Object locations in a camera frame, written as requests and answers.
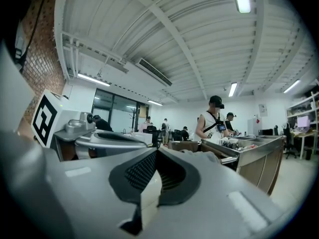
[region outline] black strap harness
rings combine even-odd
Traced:
[[[206,129],[204,129],[204,133],[205,132],[207,132],[207,131],[209,131],[209,130],[211,130],[214,126],[216,126],[216,125],[218,125],[218,122],[217,121],[220,121],[220,115],[219,115],[219,113],[218,113],[218,119],[216,119],[216,117],[212,114],[212,113],[210,113],[209,111],[207,111],[210,115],[212,115],[213,116],[213,118],[214,118],[214,120],[215,120],[215,123],[213,124],[213,125],[211,125],[211,126],[209,126],[208,128],[206,128]]]

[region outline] brick wall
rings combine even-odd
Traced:
[[[40,4],[41,0],[32,2],[22,21],[27,43],[30,40]],[[22,73],[35,93],[35,97],[24,113],[28,123],[31,123],[34,110],[43,91],[49,89],[61,94],[65,84],[53,36],[54,4],[55,0],[44,1]]]

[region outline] cap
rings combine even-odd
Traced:
[[[212,96],[212,97],[209,99],[209,102],[210,102],[210,103],[219,103],[219,104],[221,104],[221,97],[219,97],[219,96]]]

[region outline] poster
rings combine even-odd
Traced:
[[[268,116],[266,105],[259,105],[259,114],[260,114],[260,117],[267,117]]]

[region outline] man in white tank top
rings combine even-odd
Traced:
[[[202,113],[197,121],[194,140],[200,141],[200,139],[221,139],[228,137],[229,132],[225,124],[225,117],[220,113],[220,109],[224,108],[221,98],[219,96],[212,96],[209,99],[208,105],[208,110]],[[216,123],[218,120],[223,123],[225,130],[222,127],[218,127]]]

